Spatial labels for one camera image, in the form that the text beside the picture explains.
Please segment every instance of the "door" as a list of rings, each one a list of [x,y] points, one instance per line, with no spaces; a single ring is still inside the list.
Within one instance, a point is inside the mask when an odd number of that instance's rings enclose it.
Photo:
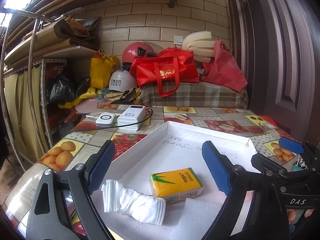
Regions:
[[[259,42],[268,42],[269,48],[264,114],[272,117],[292,137],[303,140],[315,87],[308,19],[300,0],[260,0],[260,3],[268,41]]]

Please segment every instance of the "blue gripper pad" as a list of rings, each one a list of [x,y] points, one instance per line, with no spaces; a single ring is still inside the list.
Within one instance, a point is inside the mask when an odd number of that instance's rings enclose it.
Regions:
[[[292,141],[286,137],[279,139],[279,145],[284,149],[294,152],[295,154],[303,153],[303,147],[300,143]]]
[[[203,143],[202,157],[207,164],[218,189],[228,196],[231,191],[230,177],[226,169],[223,167],[221,161],[217,157],[217,154],[220,153],[211,141],[206,141]]]
[[[100,150],[86,161],[85,178],[88,180],[87,191],[90,195],[99,189],[116,153],[113,141],[107,140]]]

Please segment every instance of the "yellow tissue package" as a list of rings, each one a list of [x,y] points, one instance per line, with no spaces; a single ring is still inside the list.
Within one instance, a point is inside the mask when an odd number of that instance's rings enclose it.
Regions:
[[[204,188],[192,168],[150,174],[150,187],[167,204],[198,196]]]

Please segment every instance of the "black cable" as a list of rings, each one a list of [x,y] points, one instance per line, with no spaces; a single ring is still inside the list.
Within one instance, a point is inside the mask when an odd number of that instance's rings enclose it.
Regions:
[[[118,125],[118,126],[110,126],[110,127],[102,126],[102,127],[98,127],[98,128],[94,128],[94,129],[77,129],[77,130],[71,131],[70,133],[72,133],[72,132],[81,132],[81,131],[91,131],[91,130],[103,130],[103,129],[110,129],[110,128],[120,128],[120,127],[125,127],[125,126],[130,126],[130,125],[135,125],[135,124],[143,123],[144,121],[150,119],[151,116],[153,115],[153,110],[152,110],[151,108],[146,108],[146,110],[150,110],[150,111],[151,111],[151,112],[150,112],[150,115],[149,115],[146,119],[143,119],[143,120],[140,121],[140,122],[125,124],[125,125]]]

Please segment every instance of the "stainless steel rail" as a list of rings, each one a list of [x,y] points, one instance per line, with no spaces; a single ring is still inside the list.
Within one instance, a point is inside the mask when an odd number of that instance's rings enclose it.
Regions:
[[[36,135],[37,135],[41,150],[43,151],[43,153],[45,153],[46,150],[45,150],[44,144],[42,142],[40,132],[39,132],[39,127],[38,127],[37,120],[36,120],[36,112],[35,112],[33,93],[32,93],[32,57],[33,57],[33,48],[34,48],[34,44],[35,44],[36,32],[37,32],[37,28],[40,24],[40,20],[44,20],[46,22],[54,22],[54,20],[52,20],[51,18],[47,18],[47,17],[40,15],[40,14],[36,14],[36,13],[28,12],[28,11],[23,11],[23,10],[13,10],[13,9],[6,9],[5,8],[2,10],[2,12],[6,13],[6,14],[7,13],[18,14],[18,15],[22,15],[22,16],[31,17],[31,18],[36,19],[33,33],[31,36],[30,50],[29,50],[28,93],[29,93],[29,103],[30,103],[30,108],[31,108],[33,126],[35,127]],[[10,25],[11,25],[11,22],[9,23],[7,30],[5,32],[5,35],[4,35],[4,41],[3,41],[3,46],[2,46],[1,58],[0,58],[0,100],[1,100],[2,113],[3,113],[3,117],[4,117],[4,123],[5,123],[6,129],[7,129],[7,132],[8,132],[8,136],[9,136],[10,143],[12,145],[12,149],[13,149],[22,169],[24,171],[26,171],[26,168],[25,168],[23,162],[21,161],[20,154],[19,154],[17,147],[15,145],[15,142],[14,142],[13,132],[11,130],[11,125],[10,125],[10,121],[9,121],[9,114],[8,114],[8,109],[7,109],[7,103],[6,103],[6,99],[5,99],[5,93],[4,93],[4,57],[5,57],[5,52],[7,49],[7,41],[8,41],[8,36],[9,36],[9,31],[10,31]]]

